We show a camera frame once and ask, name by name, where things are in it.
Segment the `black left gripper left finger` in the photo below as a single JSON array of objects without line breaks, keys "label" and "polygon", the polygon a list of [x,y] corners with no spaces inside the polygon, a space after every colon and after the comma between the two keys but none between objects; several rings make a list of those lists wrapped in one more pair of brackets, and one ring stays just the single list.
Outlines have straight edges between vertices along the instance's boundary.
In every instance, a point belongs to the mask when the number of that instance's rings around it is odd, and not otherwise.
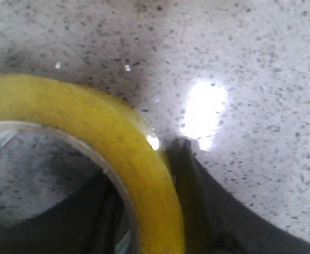
[{"label": "black left gripper left finger", "polygon": [[129,245],[123,201],[103,173],[42,214],[0,231],[0,253],[126,253]]}]

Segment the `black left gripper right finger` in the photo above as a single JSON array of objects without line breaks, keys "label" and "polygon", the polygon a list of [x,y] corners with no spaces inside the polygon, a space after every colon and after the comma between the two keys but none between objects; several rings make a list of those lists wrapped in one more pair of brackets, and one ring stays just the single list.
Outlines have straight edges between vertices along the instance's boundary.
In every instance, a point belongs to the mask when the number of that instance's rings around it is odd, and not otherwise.
[{"label": "black left gripper right finger", "polygon": [[192,141],[168,147],[184,218],[186,253],[310,253],[310,243],[274,226],[227,192],[196,159]]}]

